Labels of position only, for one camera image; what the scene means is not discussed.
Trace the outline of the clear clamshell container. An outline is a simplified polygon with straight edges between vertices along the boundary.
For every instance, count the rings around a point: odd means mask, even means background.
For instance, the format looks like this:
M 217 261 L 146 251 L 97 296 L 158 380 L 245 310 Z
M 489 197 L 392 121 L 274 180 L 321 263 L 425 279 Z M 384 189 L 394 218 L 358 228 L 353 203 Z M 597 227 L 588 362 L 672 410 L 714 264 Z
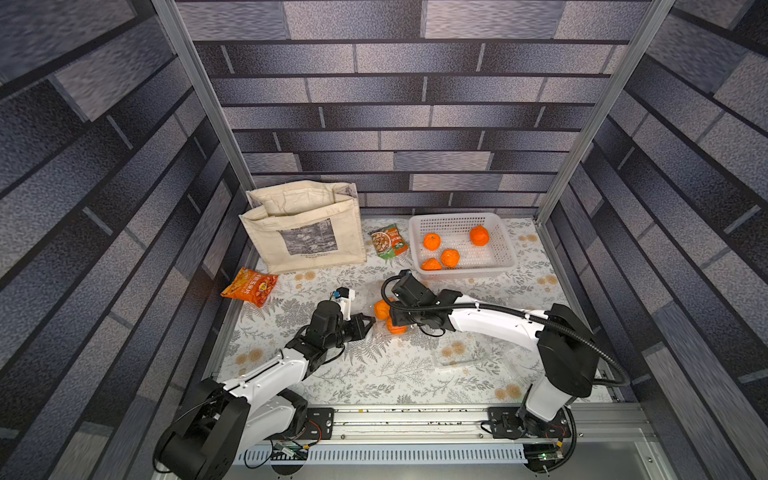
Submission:
M 374 332 L 379 335 L 388 335 L 394 338 L 405 337 L 413 332 L 410 325 L 396 326 L 393 321 L 390 306 L 381 298 L 374 298 L 373 294 L 361 296 L 361 312 L 374 319 Z
M 482 335 L 471 333 L 451 333 L 438 338 L 437 347 L 432 352 L 432 361 L 440 374 L 499 372 L 489 341 Z

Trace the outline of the orange fruit five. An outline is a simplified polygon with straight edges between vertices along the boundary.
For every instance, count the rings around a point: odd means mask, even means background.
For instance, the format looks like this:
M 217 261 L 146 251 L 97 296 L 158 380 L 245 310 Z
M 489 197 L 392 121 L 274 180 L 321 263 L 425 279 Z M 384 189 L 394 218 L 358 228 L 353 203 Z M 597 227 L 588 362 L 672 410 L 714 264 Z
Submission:
M 374 305 L 374 315 L 377 320 L 386 321 L 391 318 L 390 305 L 385 300 L 380 300 Z

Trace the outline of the orange fruit six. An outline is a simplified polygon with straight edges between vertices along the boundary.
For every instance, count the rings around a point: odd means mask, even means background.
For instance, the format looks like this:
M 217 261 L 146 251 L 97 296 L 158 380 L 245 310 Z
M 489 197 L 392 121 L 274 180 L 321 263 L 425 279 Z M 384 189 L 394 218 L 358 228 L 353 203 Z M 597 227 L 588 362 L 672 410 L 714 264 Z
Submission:
M 393 335 L 402 335 L 409 329 L 408 326 L 396 326 L 391 318 L 386 320 L 387 330 Z

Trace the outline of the orange fruit two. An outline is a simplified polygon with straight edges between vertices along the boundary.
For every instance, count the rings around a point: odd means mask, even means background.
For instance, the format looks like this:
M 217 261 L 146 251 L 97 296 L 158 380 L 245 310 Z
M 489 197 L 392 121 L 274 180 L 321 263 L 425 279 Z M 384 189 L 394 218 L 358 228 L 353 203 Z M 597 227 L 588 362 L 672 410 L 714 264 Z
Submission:
M 424 271 L 438 271 L 442 270 L 443 266 L 436 258 L 429 258 L 421 265 L 421 269 Z

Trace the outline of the orange fruit four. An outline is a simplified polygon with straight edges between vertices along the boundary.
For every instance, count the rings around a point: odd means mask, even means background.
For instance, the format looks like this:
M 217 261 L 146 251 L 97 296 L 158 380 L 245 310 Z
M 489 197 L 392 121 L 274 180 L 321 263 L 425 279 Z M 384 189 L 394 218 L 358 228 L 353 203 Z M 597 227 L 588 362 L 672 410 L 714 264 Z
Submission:
M 445 249 L 440 256 L 441 264 L 448 269 L 456 268 L 460 260 L 461 260 L 461 255 L 455 249 Z

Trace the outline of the orange fruit three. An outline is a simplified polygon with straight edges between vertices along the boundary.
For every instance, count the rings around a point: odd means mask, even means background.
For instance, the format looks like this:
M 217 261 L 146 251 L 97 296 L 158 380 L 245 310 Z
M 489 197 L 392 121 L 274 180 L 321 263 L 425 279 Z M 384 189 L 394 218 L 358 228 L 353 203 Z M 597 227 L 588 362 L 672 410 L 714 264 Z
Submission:
M 422 241 L 422 245 L 426 250 L 437 251 L 441 247 L 441 237 L 434 232 L 427 233 Z

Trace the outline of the orange fruit one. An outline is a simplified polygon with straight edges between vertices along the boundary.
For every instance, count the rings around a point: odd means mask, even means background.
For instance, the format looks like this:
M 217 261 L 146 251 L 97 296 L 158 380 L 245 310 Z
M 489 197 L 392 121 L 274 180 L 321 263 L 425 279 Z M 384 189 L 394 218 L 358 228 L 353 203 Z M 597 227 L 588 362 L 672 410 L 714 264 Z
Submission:
M 489 243 L 490 234 L 484 226 L 478 225 L 470 230 L 469 238 L 474 246 L 482 247 Z

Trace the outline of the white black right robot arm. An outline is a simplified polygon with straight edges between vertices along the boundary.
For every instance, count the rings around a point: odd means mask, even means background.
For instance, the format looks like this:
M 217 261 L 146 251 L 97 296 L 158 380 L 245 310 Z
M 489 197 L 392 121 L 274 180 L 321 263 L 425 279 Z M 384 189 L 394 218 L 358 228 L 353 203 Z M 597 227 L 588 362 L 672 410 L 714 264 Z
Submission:
M 455 290 L 435 294 L 408 270 L 386 279 L 381 296 L 398 326 L 482 334 L 539 356 L 543 372 L 516 412 L 488 420 L 494 437 L 563 439 L 574 433 L 569 406 L 591 396 L 599 355 L 592 335 L 569 307 L 555 303 L 548 310 L 520 310 Z

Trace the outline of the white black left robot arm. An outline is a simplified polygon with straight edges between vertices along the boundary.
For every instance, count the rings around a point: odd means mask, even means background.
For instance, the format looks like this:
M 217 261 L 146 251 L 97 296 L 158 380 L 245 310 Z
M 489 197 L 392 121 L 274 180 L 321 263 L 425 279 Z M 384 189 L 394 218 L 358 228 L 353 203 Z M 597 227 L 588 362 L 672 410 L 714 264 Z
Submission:
M 323 300 L 276 356 L 241 377 L 193 387 L 183 412 L 156 443 L 153 468 L 179 479 L 222 479 L 237 456 L 278 434 L 296 435 L 307 402 L 288 388 L 329 362 L 328 351 L 366 338 L 376 319 L 348 299 Z

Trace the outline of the white plastic perforated basket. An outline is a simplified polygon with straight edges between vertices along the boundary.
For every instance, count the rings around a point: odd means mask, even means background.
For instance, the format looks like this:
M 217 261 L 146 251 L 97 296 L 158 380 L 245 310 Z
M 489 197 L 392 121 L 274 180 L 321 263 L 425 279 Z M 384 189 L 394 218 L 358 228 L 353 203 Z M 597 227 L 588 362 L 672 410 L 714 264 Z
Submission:
M 489 234 L 487 245 L 474 246 L 470 230 L 484 226 Z M 442 240 L 437 251 L 426 250 L 422 241 L 427 233 L 437 233 Z M 408 233 L 413 270 L 423 279 L 448 280 L 498 276 L 517 266 L 517 254 L 512 239 L 501 218 L 492 213 L 452 213 L 413 216 L 409 219 Z M 458 266 L 438 271 L 424 271 L 421 265 L 429 258 L 440 256 L 445 249 L 455 249 L 461 255 Z

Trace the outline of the floral patterned table cloth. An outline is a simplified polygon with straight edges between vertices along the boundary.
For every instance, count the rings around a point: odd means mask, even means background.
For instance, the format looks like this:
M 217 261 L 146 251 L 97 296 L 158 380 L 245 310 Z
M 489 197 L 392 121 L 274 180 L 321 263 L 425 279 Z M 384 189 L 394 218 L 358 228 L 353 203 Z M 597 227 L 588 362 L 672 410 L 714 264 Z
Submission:
M 532 220 L 504 222 L 517 254 L 517 266 L 496 277 L 429 281 L 433 291 L 458 290 L 483 302 L 520 309 L 547 309 L 566 300 Z M 267 302 L 259 308 L 244 303 L 237 323 L 213 370 L 219 381 L 243 375 L 274 357 L 294 334 L 308 324 L 316 304 L 338 287 L 356 292 L 352 310 L 361 312 L 361 296 L 379 298 L 384 279 L 411 267 L 409 254 L 390 260 L 366 248 L 363 264 L 304 270 L 280 275 Z M 432 352 L 438 338 L 419 329 L 394 338 L 374 332 L 347 345 L 343 354 L 330 352 L 332 363 L 293 386 L 312 404 L 490 404 L 514 403 L 543 369 L 538 355 L 509 342 L 482 335 L 498 362 L 495 374 L 440 374 Z

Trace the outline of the orange red snack bag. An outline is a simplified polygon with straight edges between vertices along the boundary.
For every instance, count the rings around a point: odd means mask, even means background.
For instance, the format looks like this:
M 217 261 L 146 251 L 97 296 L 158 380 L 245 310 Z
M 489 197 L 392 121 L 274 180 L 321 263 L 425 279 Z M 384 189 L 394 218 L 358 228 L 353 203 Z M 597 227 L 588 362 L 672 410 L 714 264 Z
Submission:
M 263 274 L 248 268 L 241 268 L 232 283 L 221 296 L 249 302 L 261 308 L 278 282 L 278 275 Z

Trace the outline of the cream Monet canvas tote bag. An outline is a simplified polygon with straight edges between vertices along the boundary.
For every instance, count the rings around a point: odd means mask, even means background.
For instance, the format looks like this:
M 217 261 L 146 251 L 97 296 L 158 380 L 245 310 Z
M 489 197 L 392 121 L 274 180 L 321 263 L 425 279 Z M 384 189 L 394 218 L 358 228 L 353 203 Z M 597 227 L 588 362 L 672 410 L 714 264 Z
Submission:
M 366 260 L 355 184 L 303 180 L 246 196 L 251 209 L 239 218 L 270 274 Z

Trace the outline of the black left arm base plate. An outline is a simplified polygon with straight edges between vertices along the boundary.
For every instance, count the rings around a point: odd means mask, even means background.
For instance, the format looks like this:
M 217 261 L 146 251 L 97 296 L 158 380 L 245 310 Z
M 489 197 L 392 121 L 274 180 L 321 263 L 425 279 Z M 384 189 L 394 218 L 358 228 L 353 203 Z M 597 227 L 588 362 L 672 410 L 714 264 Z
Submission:
M 288 427 L 287 436 L 290 439 L 310 442 L 330 440 L 333 435 L 335 413 L 336 410 L 329 407 L 297 409 Z

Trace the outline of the aluminium front rail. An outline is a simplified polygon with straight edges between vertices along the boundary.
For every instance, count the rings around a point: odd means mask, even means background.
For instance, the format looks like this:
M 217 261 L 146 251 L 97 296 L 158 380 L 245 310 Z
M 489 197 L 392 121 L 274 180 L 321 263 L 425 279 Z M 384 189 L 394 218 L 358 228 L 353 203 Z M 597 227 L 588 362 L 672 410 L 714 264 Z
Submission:
M 481 423 L 487 405 L 334 405 L 331 444 L 490 443 Z M 658 439 L 642 408 L 633 403 L 576 403 L 571 406 L 580 443 L 636 443 Z

